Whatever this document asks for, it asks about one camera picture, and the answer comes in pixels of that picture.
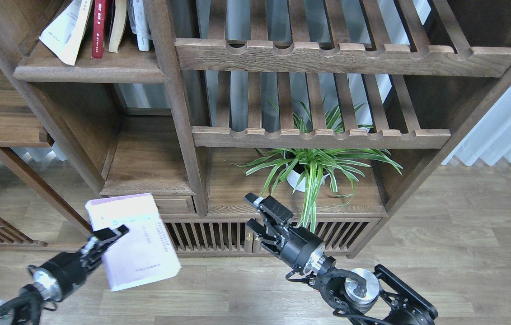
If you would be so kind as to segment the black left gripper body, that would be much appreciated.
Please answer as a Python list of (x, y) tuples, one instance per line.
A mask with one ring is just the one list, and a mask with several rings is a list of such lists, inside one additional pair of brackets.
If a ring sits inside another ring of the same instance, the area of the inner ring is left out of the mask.
[(28, 266), (44, 301), (61, 302), (84, 284), (86, 278), (102, 263), (104, 249), (86, 247), (74, 253), (62, 252), (40, 267)]

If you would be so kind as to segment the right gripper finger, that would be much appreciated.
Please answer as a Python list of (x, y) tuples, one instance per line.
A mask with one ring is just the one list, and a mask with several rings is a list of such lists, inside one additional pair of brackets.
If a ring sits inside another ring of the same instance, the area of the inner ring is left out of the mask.
[(263, 198), (254, 193), (248, 193), (244, 196), (244, 200), (257, 208), (263, 216), (274, 220), (275, 224), (279, 226), (286, 226), (292, 222), (293, 213), (272, 196)]
[(246, 226), (253, 231), (257, 240), (266, 241), (269, 239), (269, 236), (267, 235), (267, 228), (258, 223), (256, 219), (248, 220)]

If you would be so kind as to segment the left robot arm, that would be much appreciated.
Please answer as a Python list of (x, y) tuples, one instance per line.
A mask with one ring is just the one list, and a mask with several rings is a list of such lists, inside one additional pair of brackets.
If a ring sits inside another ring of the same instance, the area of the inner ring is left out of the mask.
[(56, 305), (79, 289), (102, 263), (106, 250), (128, 232), (125, 225), (94, 231), (76, 252), (59, 253), (40, 267), (28, 266), (33, 283), (21, 288), (18, 297), (0, 300), (0, 325), (38, 325), (47, 302)]

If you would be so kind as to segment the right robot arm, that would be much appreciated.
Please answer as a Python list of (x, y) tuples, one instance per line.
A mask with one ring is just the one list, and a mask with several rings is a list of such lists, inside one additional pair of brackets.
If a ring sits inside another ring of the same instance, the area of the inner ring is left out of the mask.
[(334, 316), (354, 325), (432, 325), (438, 317), (429, 301), (381, 264), (372, 272), (337, 268), (324, 252), (325, 242), (305, 227), (292, 226), (293, 213), (275, 198), (248, 193), (244, 199), (263, 218), (263, 224), (248, 220), (247, 227), (265, 250), (291, 268), (286, 279), (317, 290)]

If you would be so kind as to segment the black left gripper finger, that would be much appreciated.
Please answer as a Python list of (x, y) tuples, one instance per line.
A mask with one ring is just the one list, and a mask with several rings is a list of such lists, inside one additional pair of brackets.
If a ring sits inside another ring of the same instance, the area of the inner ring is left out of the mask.
[(115, 229), (109, 227), (94, 231), (90, 234), (88, 242), (84, 246), (85, 251), (106, 251), (109, 246), (115, 243), (123, 235), (129, 232), (129, 228), (121, 225)]

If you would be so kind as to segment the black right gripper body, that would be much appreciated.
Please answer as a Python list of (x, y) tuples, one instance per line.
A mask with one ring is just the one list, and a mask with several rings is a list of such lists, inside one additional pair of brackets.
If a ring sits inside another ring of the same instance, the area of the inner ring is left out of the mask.
[(265, 219), (269, 239), (261, 241), (261, 247), (284, 261), (292, 271), (300, 275), (316, 272), (321, 275), (328, 270), (328, 257), (324, 253), (325, 243), (305, 227), (275, 224)]

